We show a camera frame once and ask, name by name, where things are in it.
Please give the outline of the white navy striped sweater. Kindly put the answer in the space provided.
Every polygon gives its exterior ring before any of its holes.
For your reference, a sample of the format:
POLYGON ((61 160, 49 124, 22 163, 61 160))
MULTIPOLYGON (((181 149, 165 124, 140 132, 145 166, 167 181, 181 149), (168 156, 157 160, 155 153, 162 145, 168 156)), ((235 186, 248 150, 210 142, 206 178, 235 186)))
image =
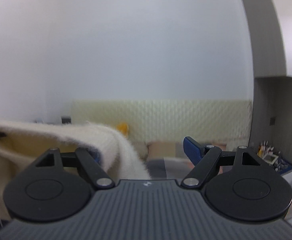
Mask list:
POLYGON ((127 137, 100 125, 49 125, 0 121, 0 220, 10 220, 3 201, 5 186, 50 148, 71 152, 97 150, 102 169, 114 180, 150 179, 150 174, 127 137))

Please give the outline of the cream quilted headboard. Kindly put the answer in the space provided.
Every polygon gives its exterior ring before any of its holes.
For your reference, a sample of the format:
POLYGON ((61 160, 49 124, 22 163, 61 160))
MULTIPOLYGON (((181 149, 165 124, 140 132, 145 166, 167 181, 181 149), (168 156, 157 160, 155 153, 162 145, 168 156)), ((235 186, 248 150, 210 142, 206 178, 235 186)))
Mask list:
POLYGON ((132 141, 182 141, 246 144, 250 100, 73 100, 73 124, 128 124, 132 141))

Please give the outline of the pastel checkered quilt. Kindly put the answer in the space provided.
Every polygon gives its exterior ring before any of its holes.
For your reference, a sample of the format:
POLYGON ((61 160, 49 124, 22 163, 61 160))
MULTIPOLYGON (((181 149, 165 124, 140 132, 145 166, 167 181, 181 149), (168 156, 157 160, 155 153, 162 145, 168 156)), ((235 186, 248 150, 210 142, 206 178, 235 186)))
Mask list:
MULTIPOLYGON (((191 161, 181 158, 151 159, 146 166, 152 179, 176 179, 179 183, 194 168, 191 161)), ((292 225, 292 203, 284 219, 292 225)))

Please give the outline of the yellow crown pillow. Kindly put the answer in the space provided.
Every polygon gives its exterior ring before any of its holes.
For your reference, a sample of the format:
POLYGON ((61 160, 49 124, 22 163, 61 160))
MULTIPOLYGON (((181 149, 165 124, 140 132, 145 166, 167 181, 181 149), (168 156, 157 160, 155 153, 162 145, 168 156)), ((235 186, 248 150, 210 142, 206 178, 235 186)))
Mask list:
POLYGON ((116 126, 116 129, 120 131, 125 137, 129 136, 129 126, 126 122, 121 122, 116 126))

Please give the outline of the dark wall socket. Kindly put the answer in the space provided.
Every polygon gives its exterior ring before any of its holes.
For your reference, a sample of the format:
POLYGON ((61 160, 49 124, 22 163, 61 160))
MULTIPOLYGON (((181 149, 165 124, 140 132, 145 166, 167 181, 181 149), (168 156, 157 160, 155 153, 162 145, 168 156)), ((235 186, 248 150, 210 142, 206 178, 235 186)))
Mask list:
POLYGON ((61 123, 63 125, 68 125, 72 123, 72 119, 70 116, 61 116, 61 123))

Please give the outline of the white picture frame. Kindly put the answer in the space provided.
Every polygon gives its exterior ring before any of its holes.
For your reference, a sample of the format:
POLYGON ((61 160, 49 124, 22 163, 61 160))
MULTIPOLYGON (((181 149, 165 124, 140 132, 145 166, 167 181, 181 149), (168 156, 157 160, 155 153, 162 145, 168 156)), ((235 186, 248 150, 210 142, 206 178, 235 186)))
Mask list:
POLYGON ((274 163, 276 163, 278 159, 278 155, 275 155, 275 154, 266 154, 264 157, 263 157, 263 160, 268 163, 269 165, 274 165, 274 163))

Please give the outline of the black wall switch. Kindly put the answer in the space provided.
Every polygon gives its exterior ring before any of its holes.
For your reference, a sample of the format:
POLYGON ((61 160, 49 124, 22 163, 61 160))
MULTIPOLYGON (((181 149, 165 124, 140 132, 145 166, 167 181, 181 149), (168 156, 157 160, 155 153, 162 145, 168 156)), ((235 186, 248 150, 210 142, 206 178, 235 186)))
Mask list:
POLYGON ((270 126, 274 126, 275 125, 275 122, 276 122, 276 117, 273 116, 273 117, 270 118, 269 125, 270 126))

